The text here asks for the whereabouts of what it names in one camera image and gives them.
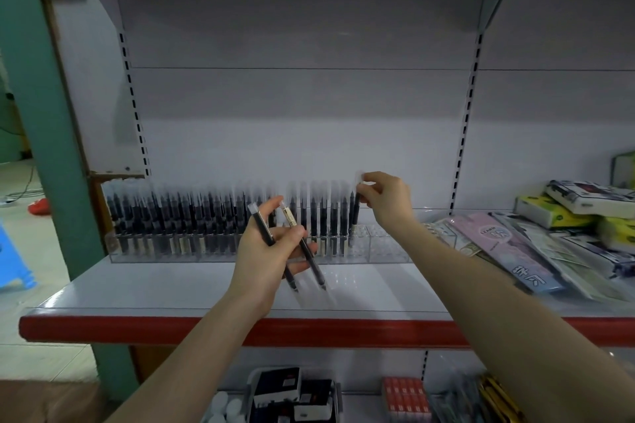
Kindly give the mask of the pink stationery packet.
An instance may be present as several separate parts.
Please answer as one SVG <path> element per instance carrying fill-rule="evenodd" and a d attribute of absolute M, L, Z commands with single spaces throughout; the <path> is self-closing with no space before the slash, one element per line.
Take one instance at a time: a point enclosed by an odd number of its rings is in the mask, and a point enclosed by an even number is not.
<path fill-rule="evenodd" d="M 513 229 L 484 212 L 449 218 L 450 224 L 533 294 L 565 290 L 565 284 Z"/>

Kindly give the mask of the white black printed pack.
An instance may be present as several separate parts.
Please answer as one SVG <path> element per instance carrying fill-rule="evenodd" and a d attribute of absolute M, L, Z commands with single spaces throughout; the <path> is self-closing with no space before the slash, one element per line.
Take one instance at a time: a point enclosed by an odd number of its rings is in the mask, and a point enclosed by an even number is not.
<path fill-rule="evenodd" d="M 544 192 L 574 214 L 635 219 L 635 190 L 587 181 L 551 180 Z"/>

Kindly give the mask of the yellow green tissue pack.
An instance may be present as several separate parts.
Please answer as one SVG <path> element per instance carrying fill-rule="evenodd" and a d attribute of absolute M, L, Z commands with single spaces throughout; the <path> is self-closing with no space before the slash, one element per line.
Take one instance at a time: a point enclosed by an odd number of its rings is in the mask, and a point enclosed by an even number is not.
<path fill-rule="evenodd" d="M 547 230 L 588 228 L 599 221 L 596 215 L 572 213 L 548 195 L 518 196 L 514 213 Z"/>

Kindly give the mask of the white shelf with red edge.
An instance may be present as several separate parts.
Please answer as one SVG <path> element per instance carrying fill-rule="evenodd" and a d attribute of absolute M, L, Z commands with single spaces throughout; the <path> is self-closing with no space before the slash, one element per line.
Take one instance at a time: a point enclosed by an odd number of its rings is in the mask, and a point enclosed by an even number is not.
<path fill-rule="evenodd" d="M 19 320 L 29 342 L 170 346 L 226 292 L 234 264 L 113 263 L 105 258 Z M 256 347 L 468 349 L 469 343 L 411 262 L 324 264 L 328 291 L 310 271 L 277 291 Z"/>

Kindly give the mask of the black gel pen clear cap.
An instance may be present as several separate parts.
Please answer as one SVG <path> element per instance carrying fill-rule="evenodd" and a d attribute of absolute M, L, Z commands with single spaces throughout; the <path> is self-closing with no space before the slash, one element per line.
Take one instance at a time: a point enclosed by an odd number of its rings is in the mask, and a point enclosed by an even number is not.
<path fill-rule="evenodd" d="M 350 249 L 354 246 L 354 237 L 356 234 L 361 206 L 361 195 L 357 190 L 357 186 L 364 182 L 363 175 L 364 171 L 356 172 L 353 180 L 353 189 L 349 196 L 348 247 Z"/>
<path fill-rule="evenodd" d="M 281 201 L 280 203 L 280 208 L 282 210 L 282 213 L 285 217 L 285 219 L 287 220 L 287 223 L 289 223 L 290 227 L 298 227 L 301 226 L 297 223 L 295 216 L 293 215 L 290 207 L 285 203 L 285 201 Z M 326 285 L 326 280 L 324 279 L 324 275 L 322 274 L 321 269 L 319 268 L 317 262 L 314 259 L 314 253 L 310 250 L 309 246 L 306 243 L 305 239 L 300 240 L 298 247 L 300 248 L 300 251 L 302 252 L 304 259 L 307 261 L 307 263 L 309 264 L 309 267 L 314 275 L 314 278 L 317 282 L 317 284 L 319 285 L 319 287 L 323 290 L 323 291 L 328 291 L 327 289 L 327 285 Z"/>
<path fill-rule="evenodd" d="M 269 227 L 267 226 L 265 218 L 263 218 L 262 214 L 260 213 L 258 209 L 258 205 L 256 203 L 250 203 L 248 205 L 248 210 L 251 214 L 251 217 L 256 222 L 259 233 L 261 237 L 263 238 L 263 240 L 266 242 L 267 246 L 268 247 L 274 246 L 275 245 L 274 236 L 272 235 Z M 290 289 L 298 295 L 299 290 L 298 290 L 297 283 L 295 282 L 295 278 L 292 275 L 291 270 L 288 268 L 288 266 L 285 266 L 283 275 Z"/>

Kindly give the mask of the person's right hand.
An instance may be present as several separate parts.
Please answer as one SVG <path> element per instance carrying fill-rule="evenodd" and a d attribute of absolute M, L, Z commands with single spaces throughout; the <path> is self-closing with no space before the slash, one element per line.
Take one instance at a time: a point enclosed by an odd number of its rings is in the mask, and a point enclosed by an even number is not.
<path fill-rule="evenodd" d="M 395 240 L 417 226 L 409 186 L 399 177 L 381 172 L 364 172 L 367 184 L 382 182 L 384 192 L 378 201 L 361 201 L 372 209 L 377 223 Z"/>

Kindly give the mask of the stack of red packets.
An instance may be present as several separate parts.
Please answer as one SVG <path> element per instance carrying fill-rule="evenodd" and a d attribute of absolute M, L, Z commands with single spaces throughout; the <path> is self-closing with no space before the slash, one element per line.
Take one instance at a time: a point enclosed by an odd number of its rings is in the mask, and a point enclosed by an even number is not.
<path fill-rule="evenodd" d="M 433 414 L 421 379 L 385 377 L 382 396 L 389 423 L 432 423 Z"/>

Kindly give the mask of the blue plastic stool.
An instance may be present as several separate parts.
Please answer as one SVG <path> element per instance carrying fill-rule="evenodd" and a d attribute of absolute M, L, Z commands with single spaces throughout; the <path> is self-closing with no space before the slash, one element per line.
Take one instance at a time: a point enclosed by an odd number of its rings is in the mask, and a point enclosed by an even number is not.
<path fill-rule="evenodd" d="M 25 289 L 37 286 L 32 271 L 27 267 L 0 222 L 0 288 L 20 281 Z"/>

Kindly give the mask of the person's left forearm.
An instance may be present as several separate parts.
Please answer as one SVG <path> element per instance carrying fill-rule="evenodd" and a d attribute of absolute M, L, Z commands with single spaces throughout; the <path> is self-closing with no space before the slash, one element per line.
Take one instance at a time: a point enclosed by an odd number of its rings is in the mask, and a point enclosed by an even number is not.
<path fill-rule="evenodd" d="M 271 309 L 270 288 L 231 287 L 104 423 L 200 423 L 234 356 Z"/>

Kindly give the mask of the clear acrylic pen display holder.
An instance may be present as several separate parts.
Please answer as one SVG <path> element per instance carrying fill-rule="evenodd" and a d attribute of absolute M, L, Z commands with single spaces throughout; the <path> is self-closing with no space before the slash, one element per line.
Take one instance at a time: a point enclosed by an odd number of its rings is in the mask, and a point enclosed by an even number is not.
<path fill-rule="evenodd" d="M 406 252 L 379 226 L 356 227 L 353 235 L 312 227 L 307 243 L 319 245 L 318 264 L 371 264 L 408 262 Z M 113 263 L 221 263 L 234 262 L 242 234 L 123 233 L 111 231 L 105 243 Z"/>

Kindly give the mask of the row of black pens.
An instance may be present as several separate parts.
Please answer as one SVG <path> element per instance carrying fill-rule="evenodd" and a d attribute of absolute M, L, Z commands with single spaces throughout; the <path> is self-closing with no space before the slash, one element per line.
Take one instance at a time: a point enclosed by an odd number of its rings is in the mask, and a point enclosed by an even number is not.
<path fill-rule="evenodd" d="M 243 234 L 251 216 L 248 205 L 277 195 L 271 182 L 233 187 L 211 184 L 159 186 L 141 178 L 116 178 L 101 184 L 111 231 L 123 233 Z M 348 233 L 349 196 L 344 182 L 290 182 L 283 191 L 298 224 Z"/>

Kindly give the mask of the person's right forearm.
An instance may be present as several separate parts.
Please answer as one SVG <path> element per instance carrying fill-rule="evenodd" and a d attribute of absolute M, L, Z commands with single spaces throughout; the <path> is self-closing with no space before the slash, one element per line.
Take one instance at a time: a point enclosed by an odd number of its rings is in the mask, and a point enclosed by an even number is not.
<path fill-rule="evenodd" d="M 413 217 L 382 226 L 529 423 L 635 423 L 635 379 L 559 315 Z"/>

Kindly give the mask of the black box white label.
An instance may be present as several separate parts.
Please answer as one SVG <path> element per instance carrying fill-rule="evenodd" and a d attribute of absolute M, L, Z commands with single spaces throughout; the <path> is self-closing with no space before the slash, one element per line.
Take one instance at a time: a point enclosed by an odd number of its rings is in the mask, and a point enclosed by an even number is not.
<path fill-rule="evenodd" d="M 272 404 L 297 403 L 300 399 L 302 369 L 298 366 L 263 371 L 253 391 L 256 408 Z"/>
<path fill-rule="evenodd" d="M 333 416 L 332 379 L 303 379 L 300 397 L 293 405 L 295 423 L 327 423 Z"/>

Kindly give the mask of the clear packets of pens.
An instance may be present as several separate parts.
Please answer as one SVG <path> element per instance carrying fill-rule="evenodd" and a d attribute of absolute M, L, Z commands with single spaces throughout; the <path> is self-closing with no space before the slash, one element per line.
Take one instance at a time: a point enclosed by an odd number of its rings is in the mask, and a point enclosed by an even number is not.
<path fill-rule="evenodd" d="M 499 423 L 479 391 L 479 375 L 460 374 L 449 387 L 427 393 L 432 423 Z"/>

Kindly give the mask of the white bottle caps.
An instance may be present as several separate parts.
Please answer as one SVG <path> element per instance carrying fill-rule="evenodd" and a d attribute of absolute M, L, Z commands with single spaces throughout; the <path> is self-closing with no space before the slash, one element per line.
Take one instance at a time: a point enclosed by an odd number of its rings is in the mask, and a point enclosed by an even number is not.
<path fill-rule="evenodd" d="M 246 423 L 243 399 L 225 391 L 216 392 L 201 423 Z"/>

